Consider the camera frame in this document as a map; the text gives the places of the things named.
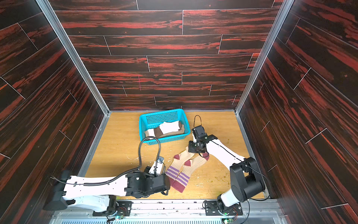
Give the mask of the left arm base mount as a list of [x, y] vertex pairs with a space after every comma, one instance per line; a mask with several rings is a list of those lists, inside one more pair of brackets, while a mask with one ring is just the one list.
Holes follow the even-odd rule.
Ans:
[[132, 201], [116, 201], [110, 202], [110, 205], [107, 207], [106, 211], [103, 212], [93, 212], [94, 217], [110, 217], [110, 216], [130, 216]]

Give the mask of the purple striped sock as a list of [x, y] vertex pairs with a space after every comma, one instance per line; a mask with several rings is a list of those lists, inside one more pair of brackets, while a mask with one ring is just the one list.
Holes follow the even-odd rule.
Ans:
[[172, 187], [182, 193], [189, 183], [191, 175], [196, 169], [203, 166], [209, 160], [209, 153], [204, 153], [203, 156], [197, 156], [184, 163], [183, 170], [174, 180]]
[[188, 147], [183, 152], [173, 157], [173, 162], [166, 170], [166, 175], [169, 177], [171, 182], [174, 182], [180, 173], [180, 169], [183, 167], [185, 162], [190, 160], [194, 156], [194, 153], [188, 152]]

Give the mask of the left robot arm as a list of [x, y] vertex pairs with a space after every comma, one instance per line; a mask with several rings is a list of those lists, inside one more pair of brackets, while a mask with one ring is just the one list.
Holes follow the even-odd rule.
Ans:
[[117, 197], [143, 198], [155, 193], [167, 195], [170, 180], [166, 174], [150, 174], [130, 169], [116, 177], [86, 178], [64, 171], [56, 179], [44, 210], [61, 211], [70, 207], [92, 210], [94, 216], [112, 215], [119, 208]]

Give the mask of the tan ribbed sock front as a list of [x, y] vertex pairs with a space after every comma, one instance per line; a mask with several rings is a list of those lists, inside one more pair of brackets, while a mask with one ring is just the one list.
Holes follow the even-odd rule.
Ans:
[[148, 129], [145, 131], [145, 137], [155, 137], [157, 139], [159, 138], [164, 138], [164, 137], [168, 137], [168, 136], [172, 136], [172, 135], [179, 135], [179, 134], [183, 134], [185, 131], [185, 126], [183, 124], [179, 124], [178, 125], [178, 130], [171, 130], [168, 133], [164, 133], [160, 127], [154, 128], [154, 129]]

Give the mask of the white brown striped sock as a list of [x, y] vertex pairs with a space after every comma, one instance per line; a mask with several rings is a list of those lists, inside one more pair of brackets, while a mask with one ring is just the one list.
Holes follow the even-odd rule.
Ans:
[[164, 122], [162, 124], [160, 124], [158, 127], [160, 127], [160, 129], [164, 132], [164, 133], [168, 133], [170, 132], [172, 129], [173, 130], [178, 130], [178, 125], [182, 124], [180, 121], [174, 121], [174, 122]]

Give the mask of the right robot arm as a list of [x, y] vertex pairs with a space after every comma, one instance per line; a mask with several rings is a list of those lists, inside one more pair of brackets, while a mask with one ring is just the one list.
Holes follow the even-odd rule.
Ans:
[[222, 208], [229, 208], [265, 191], [263, 175], [254, 158], [244, 158], [230, 150], [216, 136], [207, 135], [203, 126], [194, 127], [192, 133], [194, 140], [188, 144], [189, 152], [198, 153], [205, 159], [214, 156], [230, 172], [230, 189], [217, 198]]

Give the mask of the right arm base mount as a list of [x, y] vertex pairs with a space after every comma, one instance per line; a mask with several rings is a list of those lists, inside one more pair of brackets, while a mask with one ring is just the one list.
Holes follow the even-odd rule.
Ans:
[[207, 216], [242, 216], [242, 207], [240, 203], [236, 203], [229, 207], [225, 206], [222, 201], [204, 200], [202, 207]]

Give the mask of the turquoise plastic basket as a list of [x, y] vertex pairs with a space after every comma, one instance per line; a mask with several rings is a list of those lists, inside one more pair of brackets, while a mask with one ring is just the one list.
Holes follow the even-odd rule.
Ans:
[[149, 145], [177, 141], [190, 134], [187, 117], [182, 109], [174, 109], [163, 112], [148, 113], [139, 118], [139, 136], [143, 140], [150, 137], [145, 143]]

